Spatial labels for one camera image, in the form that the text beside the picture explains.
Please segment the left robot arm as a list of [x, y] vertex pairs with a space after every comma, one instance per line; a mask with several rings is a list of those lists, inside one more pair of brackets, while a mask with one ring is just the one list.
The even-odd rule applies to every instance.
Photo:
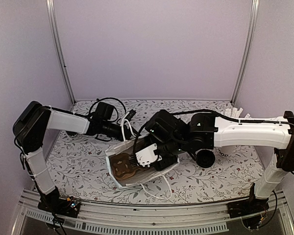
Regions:
[[119, 141], [131, 137], [130, 130], [111, 120], [114, 107], [100, 102], [95, 111], [86, 115], [43, 106], [37, 101], [29, 103], [13, 125], [14, 144], [20, 149], [24, 169], [44, 195], [44, 204], [52, 212], [60, 212], [63, 202], [51, 194], [56, 186], [49, 174], [43, 154], [43, 140], [47, 130], [67, 131], [87, 136], [105, 135]]

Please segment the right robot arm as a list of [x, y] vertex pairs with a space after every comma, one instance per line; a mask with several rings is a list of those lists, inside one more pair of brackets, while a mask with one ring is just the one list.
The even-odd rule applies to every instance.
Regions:
[[269, 166], [251, 187], [250, 198], [244, 201], [247, 213], [255, 213], [284, 176], [294, 172], [294, 115], [291, 111], [269, 119], [227, 117], [205, 109], [191, 114], [188, 123], [166, 110], [154, 114], [145, 126], [151, 144], [136, 154], [139, 165], [154, 165], [162, 170], [167, 167], [162, 161], [183, 152], [194, 154], [202, 149], [235, 145], [272, 147], [274, 154]]

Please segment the white paper bag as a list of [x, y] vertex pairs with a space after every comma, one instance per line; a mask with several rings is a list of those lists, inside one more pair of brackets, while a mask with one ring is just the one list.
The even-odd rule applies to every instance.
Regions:
[[151, 135], [125, 140], [105, 150], [107, 169], [118, 189], [143, 186], [157, 177], [165, 177], [179, 158], [167, 150], [166, 143]]

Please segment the brown cardboard cup carrier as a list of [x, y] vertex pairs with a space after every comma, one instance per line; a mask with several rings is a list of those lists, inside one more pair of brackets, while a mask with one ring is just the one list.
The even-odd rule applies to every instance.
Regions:
[[120, 153], [111, 157], [110, 164], [112, 174], [117, 180], [129, 179], [137, 172], [146, 170], [146, 168], [138, 166], [134, 157], [128, 153]]

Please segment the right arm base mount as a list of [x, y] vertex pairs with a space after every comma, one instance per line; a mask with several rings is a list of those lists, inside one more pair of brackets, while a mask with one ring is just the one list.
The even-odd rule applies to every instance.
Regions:
[[256, 230], [261, 227], [268, 215], [268, 200], [248, 198], [241, 201], [227, 203], [230, 218], [242, 219], [245, 228]]

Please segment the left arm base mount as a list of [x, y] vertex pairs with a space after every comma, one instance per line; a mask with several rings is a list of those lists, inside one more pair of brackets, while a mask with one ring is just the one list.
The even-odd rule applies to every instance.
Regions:
[[40, 210], [72, 218], [78, 217], [80, 206], [80, 201], [72, 196], [63, 199], [59, 195], [51, 193], [41, 196], [38, 203]]

